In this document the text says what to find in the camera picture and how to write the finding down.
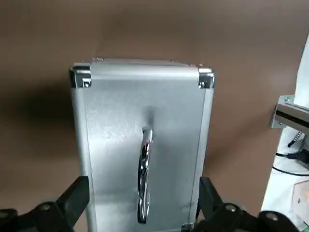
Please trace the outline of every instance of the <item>brown background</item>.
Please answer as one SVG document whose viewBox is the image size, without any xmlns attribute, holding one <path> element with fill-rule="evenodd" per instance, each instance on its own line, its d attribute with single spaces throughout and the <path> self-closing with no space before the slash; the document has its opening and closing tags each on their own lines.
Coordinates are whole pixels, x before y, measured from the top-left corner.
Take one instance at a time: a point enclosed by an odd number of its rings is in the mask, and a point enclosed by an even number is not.
<svg viewBox="0 0 309 232">
<path fill-rule="evenodd" d="M 256 214 L 309 28 L 308 0 L 4 0 L 0 6 L 0 208 L 20 212 L 80 174 L 68 68 L 92 57 L 217 70 L 205 174 Z M 85 231 L 85 219 L 78 231 Z"/>
</svg>

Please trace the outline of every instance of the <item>chrome handle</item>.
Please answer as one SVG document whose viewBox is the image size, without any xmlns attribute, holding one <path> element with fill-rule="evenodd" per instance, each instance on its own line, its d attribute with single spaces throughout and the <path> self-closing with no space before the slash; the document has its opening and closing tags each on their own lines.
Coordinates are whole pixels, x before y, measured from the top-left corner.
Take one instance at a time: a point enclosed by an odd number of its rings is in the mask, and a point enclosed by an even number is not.
<svg viewBox="0 0 309 232">
<path fill-rule="evenodd" d="M 150 158 L 150 144 L 153 141 L 153 130 L 149 127 L 143 128 L 143 140 L 140 147 L 140 161 L 138 170 L 138 203 L 137 221 L 146 224 L 150 196 L 148 193 L 148 165 Z"/>
</svg>

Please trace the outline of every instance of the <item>black cable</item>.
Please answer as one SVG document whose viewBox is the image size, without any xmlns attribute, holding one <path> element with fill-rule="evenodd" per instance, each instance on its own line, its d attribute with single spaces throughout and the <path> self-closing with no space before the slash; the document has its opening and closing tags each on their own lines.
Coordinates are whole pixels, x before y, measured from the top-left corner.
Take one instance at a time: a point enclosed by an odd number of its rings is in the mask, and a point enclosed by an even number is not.
<svg viewBox="0 0 309 232">
<path fill-rule="evenodd" d="M 285 157 L 285 158 L 288 158 L 288 155 L 285 155 L 285 154 L 280 154 L 280 153 L 276 153 L 276 156 L 280 156 L 280 157 Z"/>
<path fill-rule="evenodd" d="M 299 153 L 301 153 L 302 151 L 299 152 L 295 152 L 295 153 L 288 153 L 288 154 L 281 154 L 281 153 L 276 153 L 276 156 L 280 156 L 280 157 L 284 157 L 284 158 L 288 158 L 290 160 L 297 160 L 299 157 Z"/>
<path fill-rule="evenodd" d="M 296 175 L 296 176 L 309 176 L 309 174 L 298 174 L 298 173 L 290 173 L 290 172 L 286 172 L 283 170 L 280 170 L 278 168 L 275 168 L 274 166 L 272 166 L 272 168 L 278 172 L 284 173 L 284 174 L 288 174 L 288 175 Z"/>
<path fill-rule="evenodd" d="M 299 156 L 300 154 L 302 153 L 306 153 L 306 150 L 302 150 L 302 151 L 298 151 L 298 152 L 295 152 L 295 153 L 288 153 L 288 154 L 281 154 L 281 153 L 276 153 L 276 156 L 280 156 L 280 157 L 284 157 L 284 158 L 287 158 L 287 159 L 290 159 L 290 160 L 298 160 L 299 159 Z M 281 173 L 284 173 L 284 174 L 288 174 L 288 175 L 295 175 L 295 176 L 309 176 L 309 174 L 297 174 L 297 173 L 290 173 L 290 172 L 287 172 L 287 171 L 284 171 L 284 170 L 280 170 L 274 166 L 272 166 L 272 168 L 278 172 L 281 172 Z"/>
</svg>

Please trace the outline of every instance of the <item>screw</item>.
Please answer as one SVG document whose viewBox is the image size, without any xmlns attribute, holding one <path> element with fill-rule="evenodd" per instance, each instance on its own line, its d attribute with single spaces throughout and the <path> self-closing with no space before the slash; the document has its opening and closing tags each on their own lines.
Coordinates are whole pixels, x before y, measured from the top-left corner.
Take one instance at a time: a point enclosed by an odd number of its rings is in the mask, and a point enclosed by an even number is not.
<svg viewBox="0 0 309 232">
<path fill-rule="evenodd" d="M 236 208 L 235 208 L 235 206 L 233 206 L 232 204 L 227 204 L 227 205 L 225 206 L 225 208 L 226 208 L 228 211 L 236 212 Z"/>
<path fill-rule="evenodd" d="M 91 86 L 91 80 L 90 79 L 83 80 L 83 86 L 85 88 L 89 88 Z"/>
<path fill-rule="evenodd" d="M 1 218 L 1 219 L 6 218 L 7 216 L 8 216 L 8 213 L 6 213 L 6 212 L 0 212 L 0 218 Z"/>
<path fill-rule="evenodd" d="M 267 217 L 268 219 L 270 219 L 270 220 L 278 221 L 278 217 L 277 217 L 277 215 L 274 214 L 274 213 L 267 213 L 267 214 L 266 214 L 266 217 Z"/>
<path fill-rule="evenodd" d="M 48 210 L 50 208 L 50 205 L 48 205 L 48 204 L 42 204 L 41 206 L 40 206 L 40 209 L 42 210 L 42 211 L 46 211 L 46 210 Z"/>
<path fill-rule="evenodd" d="M 203 82 L 203 81 L 200 82 L 200 83 L 198 84 L 198 87 L 199 87 L 199 88 L 204 88 L 204 87 L 205 87 L 205 82 Z"/>
</svg>

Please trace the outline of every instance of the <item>metal bracket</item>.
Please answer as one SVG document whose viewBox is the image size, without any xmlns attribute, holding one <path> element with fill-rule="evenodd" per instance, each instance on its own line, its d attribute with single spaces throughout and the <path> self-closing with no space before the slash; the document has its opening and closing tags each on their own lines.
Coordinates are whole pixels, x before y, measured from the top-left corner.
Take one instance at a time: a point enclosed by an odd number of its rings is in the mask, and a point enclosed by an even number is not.
<svg viewBox="0 0 309 232">
<path fill-rule="evenodd" d="M 204 68 L 202 65 L 198 66 L 199 80 L 198 88 L 214 88 L 215 72 L 210 68 Z"/>
<path fill-rule="evenodd" d="M 282 95 L 279 97 L 278 99 L 278 103 L 276 105 L 276 108 L 274 110 L 274 113 L 273 113 L 273 116 L 271 118 L 271 121 L 270 121 L 270 127 L 271 128 L 285 128 L 286 125 L 280 123 L 278 120 L 276 120 L 276 111 L 277 111 L 277 108 L 278 108 L 278 104 L 282 104 L 282 103 L 285 103 L 285 102 L 291 102 L 293 103 L 294 102 L 294 95 Z"/>
<path fill-rule="evenodd" d="M 70 68 L 70 81 L 72 88 L 91 87 L 90 63 L 76 63 Z"/>
<path fill-rule="evenodd" d="M 272 125 L 274 128 L 285 125 L 309 134 L 309 108 L 295 104 L 293 96 L 281 96 Z"/>
</svg>

